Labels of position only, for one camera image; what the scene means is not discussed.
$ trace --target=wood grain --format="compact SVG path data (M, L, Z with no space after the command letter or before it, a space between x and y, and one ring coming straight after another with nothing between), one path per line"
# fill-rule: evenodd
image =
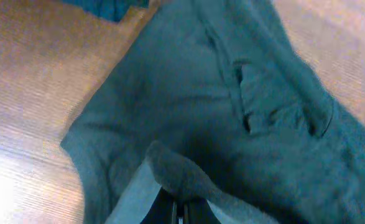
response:
M297 52L365 124L365 1L274 1ZM52 1L0 0L0 223L81 223L59 142L155 12L119 24Z

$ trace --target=teal fabric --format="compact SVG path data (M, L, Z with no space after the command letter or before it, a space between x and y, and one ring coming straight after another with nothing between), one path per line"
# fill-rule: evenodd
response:
M85 223L106 221L154 141L279 223L365 223L365 128L293 51L270 1L159 9L61 143ZM160 185L184 183L167 169Z
M222 192L194 162L154 141L106 224L141 223L160 188L178 195L181 202L206 198L222 224L277 223L257 208Z
M100 18L120 21L130 6L147 7L149 0L62 0L65 3L81 7Z

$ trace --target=pocket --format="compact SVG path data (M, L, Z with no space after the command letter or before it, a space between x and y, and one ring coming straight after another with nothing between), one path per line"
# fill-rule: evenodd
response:
M246 129L251 134L278 128L312 134L313 128L299 95L281 75L275 74L276 69L271 63L266 68L260 70L252 65L243 65L237 71L241 76L239 81Z

